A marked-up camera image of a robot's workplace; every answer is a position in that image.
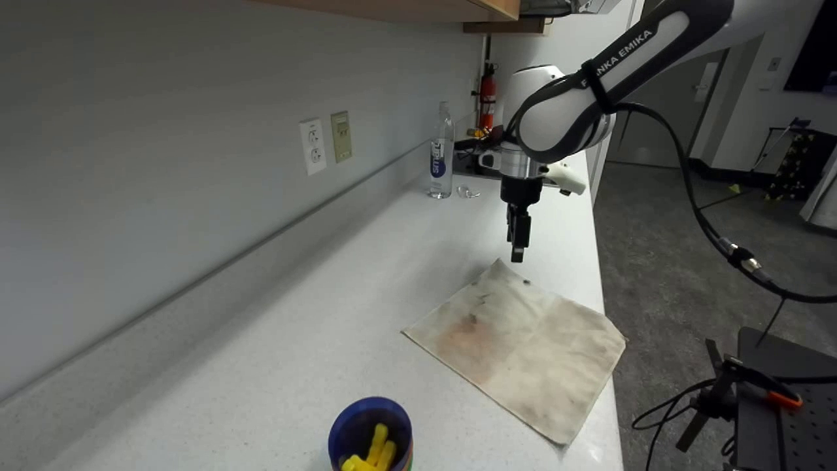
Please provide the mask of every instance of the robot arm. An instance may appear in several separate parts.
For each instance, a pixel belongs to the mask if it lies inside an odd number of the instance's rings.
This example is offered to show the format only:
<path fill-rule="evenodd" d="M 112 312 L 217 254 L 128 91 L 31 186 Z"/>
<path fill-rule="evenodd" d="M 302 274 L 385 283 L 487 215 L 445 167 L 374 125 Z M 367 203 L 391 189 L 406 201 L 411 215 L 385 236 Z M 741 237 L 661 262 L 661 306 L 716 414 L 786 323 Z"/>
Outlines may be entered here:
<path fill-rule="evenodd" d="M 664 0 L 579 73 L 527 67 L 508 84 L 502 146 L 493 167 L 502 173 L 508 240 L 512 262 L 529 245 L 529 203 L 538 201 L 542 171 L 549 162 L 597 143 L 613 103 L 669 67 L 672 63 L 731 48 L 758 31 L 788 0 Z"/>

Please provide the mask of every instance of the cloth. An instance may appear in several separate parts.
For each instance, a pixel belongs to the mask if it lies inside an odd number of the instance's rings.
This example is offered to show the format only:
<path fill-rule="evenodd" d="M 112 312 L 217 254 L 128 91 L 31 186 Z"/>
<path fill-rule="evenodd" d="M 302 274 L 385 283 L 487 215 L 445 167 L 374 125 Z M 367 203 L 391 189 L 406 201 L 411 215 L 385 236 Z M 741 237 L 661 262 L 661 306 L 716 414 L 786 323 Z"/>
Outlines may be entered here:
<path fill-rule="evenodd" d="M 626 350 L 608 316 L 542 292 L 502 262 L 406 336 L 557 446 L 575 439 Z"/>

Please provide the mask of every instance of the yellow object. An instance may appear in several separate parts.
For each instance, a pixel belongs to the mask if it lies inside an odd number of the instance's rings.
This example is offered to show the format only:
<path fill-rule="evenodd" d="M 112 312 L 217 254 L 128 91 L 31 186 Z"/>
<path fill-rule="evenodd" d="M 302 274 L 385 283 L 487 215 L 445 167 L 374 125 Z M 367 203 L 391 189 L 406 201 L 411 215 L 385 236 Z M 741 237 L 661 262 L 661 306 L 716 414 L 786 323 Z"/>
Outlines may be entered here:
<path fill-rule="evenodd" d="M 398 447 L 394 447 L 394 443 L 392 439 L 387 439 L 385 443 L 385 451 L 383 451 L 383 459 L 376 461 L 376 471 L 391 471 L 391 466 L 392 466 L 392 461 L 394 461 L 394 452 L 398 452 Z"/>
<path fill-rule="evenodd" d="M 385 425 L 376 425 L 376 426 L 374 426 L 367 463 L 376 466 L 376 461 L 383 459 L 387 435 L 391 435 L 391 430 L 387 430 Z"/>
<path fill-rule="evenodd" d="M 340 471 L 362 471 L 362 456 L 351 456 L 347 461 L 342 461 Z"/>

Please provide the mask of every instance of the electrical outlet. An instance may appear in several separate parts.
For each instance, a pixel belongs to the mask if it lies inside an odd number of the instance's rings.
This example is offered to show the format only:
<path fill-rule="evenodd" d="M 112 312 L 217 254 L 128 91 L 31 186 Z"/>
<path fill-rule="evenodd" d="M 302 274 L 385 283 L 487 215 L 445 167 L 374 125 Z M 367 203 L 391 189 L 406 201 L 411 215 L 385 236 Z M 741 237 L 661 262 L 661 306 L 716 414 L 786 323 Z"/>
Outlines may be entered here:
<path fill-rule="evenodd" d="M 315 118 L 315 120 L 299 122 L 299 133 L 304 142 L 304 156 L 307 156 L 309 175 L 323 173 L 326 167 L 323 120 Z"/>
<path fill-rule="evenodd" d="M 347 109 L 333 113 L 336 162 L 351 160 Z"/>

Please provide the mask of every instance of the blue bowl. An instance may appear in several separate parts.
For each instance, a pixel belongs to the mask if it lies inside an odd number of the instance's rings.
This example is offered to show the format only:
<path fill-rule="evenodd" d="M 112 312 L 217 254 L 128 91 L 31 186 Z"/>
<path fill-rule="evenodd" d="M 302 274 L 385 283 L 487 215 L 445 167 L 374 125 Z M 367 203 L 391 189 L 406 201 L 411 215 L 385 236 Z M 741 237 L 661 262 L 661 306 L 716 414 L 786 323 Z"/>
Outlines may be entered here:
<path fill-rule="evenodd" d="M 362 397 L 347 406 L 333 425 L 330 432 L 330 459 L 333 469 L 340 471 L 342 461 L 351 456 L 367 459 L 374 426 L 385 425 L 391 439 L 394 439 L 398 452 L 391 471 L 408 471 L 414 463 L 414 426 L 411 415 L 387 397 Z"/>

